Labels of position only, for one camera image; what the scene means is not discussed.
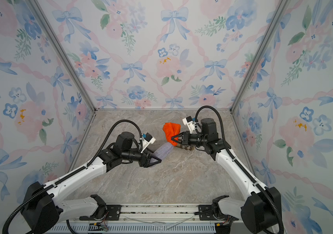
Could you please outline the purple fabric eyeglass case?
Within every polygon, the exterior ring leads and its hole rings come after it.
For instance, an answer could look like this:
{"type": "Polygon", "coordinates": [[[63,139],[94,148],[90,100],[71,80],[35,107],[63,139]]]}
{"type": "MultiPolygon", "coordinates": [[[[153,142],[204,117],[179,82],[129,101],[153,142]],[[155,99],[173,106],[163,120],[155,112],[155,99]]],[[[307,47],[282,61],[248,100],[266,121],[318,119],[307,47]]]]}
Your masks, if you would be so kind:
{"type": "Polygon", "coordinates": [[[170,142],[166,142],[165,144],[161,145],[153,154],[161,159],[164,160],[174,149],[174,146],[170,142]]]}

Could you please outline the orange microfiber cloth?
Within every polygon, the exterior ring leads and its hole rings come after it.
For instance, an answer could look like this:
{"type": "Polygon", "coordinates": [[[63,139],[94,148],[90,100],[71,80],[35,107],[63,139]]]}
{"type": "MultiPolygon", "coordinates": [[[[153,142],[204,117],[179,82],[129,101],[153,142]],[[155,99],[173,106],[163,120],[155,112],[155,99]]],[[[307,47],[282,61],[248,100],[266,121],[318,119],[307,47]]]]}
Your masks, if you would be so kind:
{"type": "Polygon", "coordinates": [[[165,133],[167,142],[170,142],[172,136],[180,133],[181,125],[177,123],[168,122],[164,124],[163,131],[165,133]]]}

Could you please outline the brown plaid eyeglass case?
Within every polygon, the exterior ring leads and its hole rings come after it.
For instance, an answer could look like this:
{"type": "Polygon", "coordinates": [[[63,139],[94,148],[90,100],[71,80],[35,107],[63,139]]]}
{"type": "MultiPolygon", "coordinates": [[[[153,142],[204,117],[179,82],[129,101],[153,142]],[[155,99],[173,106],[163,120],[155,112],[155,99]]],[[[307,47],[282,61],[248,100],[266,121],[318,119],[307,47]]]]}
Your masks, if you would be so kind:
{"type": "Polygon", "coordinates": [[[177,147],[177,148],[180,148],[180,149],[187,150],[187,151],[192,151],[192,150],[194,150],[194,147],[193,147],[193,146],[189,146],[189,145],[181,145],[181,144],[177,144],[176,147],[177,147]]]}

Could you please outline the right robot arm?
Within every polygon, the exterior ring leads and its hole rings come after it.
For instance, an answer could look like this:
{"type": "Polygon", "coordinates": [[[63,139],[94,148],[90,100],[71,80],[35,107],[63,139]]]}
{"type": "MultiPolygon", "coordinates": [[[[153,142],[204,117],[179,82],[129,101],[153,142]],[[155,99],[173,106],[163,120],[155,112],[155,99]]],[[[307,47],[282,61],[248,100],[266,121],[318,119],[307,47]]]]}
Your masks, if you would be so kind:
{"type": "Polygon", "coordinates": [[[239,160],[229,144],[219,137],[214,119],[205,118],[196,124],[192,117],[187,117],[183,124],[188,130],[172,136],[171,140],[182,146],[203,147],[229,174],[243,196],[243,200],[229,196],[215,198],[212,201],[215,218],[239,219],[253,234],[282,234],[284,226],[278,190],[269,188],[239,160]]]}

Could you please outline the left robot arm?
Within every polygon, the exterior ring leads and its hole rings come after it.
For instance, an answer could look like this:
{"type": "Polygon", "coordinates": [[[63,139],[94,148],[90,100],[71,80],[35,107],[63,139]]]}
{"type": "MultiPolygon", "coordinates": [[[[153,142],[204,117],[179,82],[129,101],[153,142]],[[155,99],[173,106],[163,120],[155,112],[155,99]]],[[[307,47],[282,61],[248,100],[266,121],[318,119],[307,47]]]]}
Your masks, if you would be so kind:
{"type": "Polygon", "coordinates": [[[161,159],[147,149],[155,142],[151,134],[146,133],[142,136],[140,143],[142,149],[133,148],[134,142],[134,134],[123,132],[114,143],[101,150],[93,161],[46,184],[38,181],[31,184],[27,188],[24,206],[20,210],[31,228],[31,233],[43,234],[55,224],[78,216],[102,219],[108,209],[100,196],[91,195],[79,200],[66,198],[87,182],[125,162],[135,161],[144,168],[161,163],[161,159]]]}

